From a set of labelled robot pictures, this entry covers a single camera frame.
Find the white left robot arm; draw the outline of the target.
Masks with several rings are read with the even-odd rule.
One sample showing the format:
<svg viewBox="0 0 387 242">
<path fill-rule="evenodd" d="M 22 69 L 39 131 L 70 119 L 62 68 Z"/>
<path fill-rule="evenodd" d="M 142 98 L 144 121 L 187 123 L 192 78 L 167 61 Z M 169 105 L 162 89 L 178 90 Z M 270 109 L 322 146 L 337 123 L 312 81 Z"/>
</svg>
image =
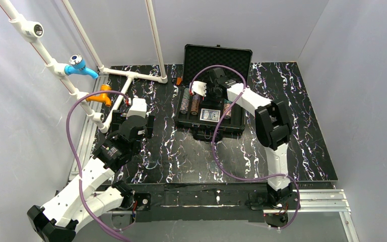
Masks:
<svg viewBox="0 0 387 242">
<path fill-rule="evenodd" d="M 134 190 L 117 181 L 93 197 L 109 178 L 138 155 L 141 144 L 150 138 L 155 117 L 128 115 L 116 122 L 116 130 L 103 136 L 92 157 L 67 186 L 42 206 L 27 211 L 29 221 L 43 241 L 73 241 L 77 232 L 103 213 L 133 201 Z"/>
</svg>

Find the blue playing card deck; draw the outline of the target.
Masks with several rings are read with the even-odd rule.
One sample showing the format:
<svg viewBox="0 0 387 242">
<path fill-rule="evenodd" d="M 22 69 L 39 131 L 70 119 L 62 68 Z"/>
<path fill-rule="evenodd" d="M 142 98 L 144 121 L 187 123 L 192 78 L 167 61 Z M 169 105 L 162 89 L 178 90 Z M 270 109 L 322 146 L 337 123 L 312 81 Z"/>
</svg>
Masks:
<svg viewBox="0 0 387 242">
<path fill-rule="evenodd" d="M 221 117 L 220 113 L 221 110 L 202 108 L 200 111 L 200 120 L 218 123 Z"/>
</svg>

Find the green poker chip stack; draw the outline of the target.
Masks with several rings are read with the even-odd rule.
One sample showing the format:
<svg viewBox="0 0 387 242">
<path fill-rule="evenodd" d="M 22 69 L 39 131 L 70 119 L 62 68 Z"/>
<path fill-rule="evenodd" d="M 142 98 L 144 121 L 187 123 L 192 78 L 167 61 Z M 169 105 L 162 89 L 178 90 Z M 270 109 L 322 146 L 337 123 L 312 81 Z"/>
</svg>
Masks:
<svg viewBox="0 0 387 242">
<path fill-rule="evenodd" d="M 190 99 L 191 99 L 191 95 L 189 92 L 189 88 L 185 88 L 183 90 L 181 103 L 180 103 L 180 111 L 179 112 L 181 114 L 187 114 L 189 112 Z"/>
</svg>

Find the clear acrylic dealer button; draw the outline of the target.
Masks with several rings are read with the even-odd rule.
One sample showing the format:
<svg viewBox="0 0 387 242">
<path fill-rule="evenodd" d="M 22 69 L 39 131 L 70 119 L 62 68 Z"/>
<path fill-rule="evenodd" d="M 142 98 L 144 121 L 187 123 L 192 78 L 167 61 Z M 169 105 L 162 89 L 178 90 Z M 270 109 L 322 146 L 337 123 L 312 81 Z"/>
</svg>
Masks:
<svg viewBox="0 0 387 242">
<path fill-rule="evenodd" d="M 218 174 L 221 172 L 220 167 L 216 164 L 215 161 L 210 161 L 207 163 L 207 169 L 212 174 Z"/>
</svg>

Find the clear round acrylic disc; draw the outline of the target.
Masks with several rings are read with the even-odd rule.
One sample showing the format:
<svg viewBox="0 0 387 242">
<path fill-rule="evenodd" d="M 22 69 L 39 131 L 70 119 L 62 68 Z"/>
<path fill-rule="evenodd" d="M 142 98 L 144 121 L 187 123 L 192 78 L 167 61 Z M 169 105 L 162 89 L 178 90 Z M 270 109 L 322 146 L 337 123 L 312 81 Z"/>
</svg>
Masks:
<svg viewBox="0 0 387 242">
<path fill-rule="evenodd" d="M 147 170 L 154 169 L 159 165 L 159 158 L 149 157 L 148 159 L 145 160 L 143 165 Z"/>
</svg>

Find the orange poker chip stack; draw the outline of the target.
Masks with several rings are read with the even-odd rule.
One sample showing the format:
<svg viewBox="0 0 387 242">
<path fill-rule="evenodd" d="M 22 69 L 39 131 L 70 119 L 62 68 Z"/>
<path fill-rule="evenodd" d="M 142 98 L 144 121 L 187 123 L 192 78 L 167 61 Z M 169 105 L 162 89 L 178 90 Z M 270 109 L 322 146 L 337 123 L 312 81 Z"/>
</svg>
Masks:
<svg viewBox="0 0 387 242">
<path fill-rule="evenodd" d="M 224 105 L 223 105 L 223 113 L 225 113 L 224 119 L 231 119 L 230 103 L 224 103 Z"/>
</svg>

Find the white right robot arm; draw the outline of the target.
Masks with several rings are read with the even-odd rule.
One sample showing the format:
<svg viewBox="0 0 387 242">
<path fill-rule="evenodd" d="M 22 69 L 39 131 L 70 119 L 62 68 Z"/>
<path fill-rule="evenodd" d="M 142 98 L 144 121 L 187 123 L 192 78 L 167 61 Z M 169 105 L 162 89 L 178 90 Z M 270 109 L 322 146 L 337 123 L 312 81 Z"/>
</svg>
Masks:
<svg viewBox="0 0 387 242">
<path fill-rule="evenodd" d="M 209 80 L 201 88 L 203 97 L 225 98 L 231 105 L 237 104 L 254 116 L 256 137 L 265 148 L 268 162 L 267 201 L 274 205 L 285 202 L 292 194 L 287 162 L 292 124 L 286 104 L 252 91 L 242 75 L 239 75 L 240 83 L 228 78 L 225 72 L 229 67 L 212 65 L 204 70 Z"/>
</svg>

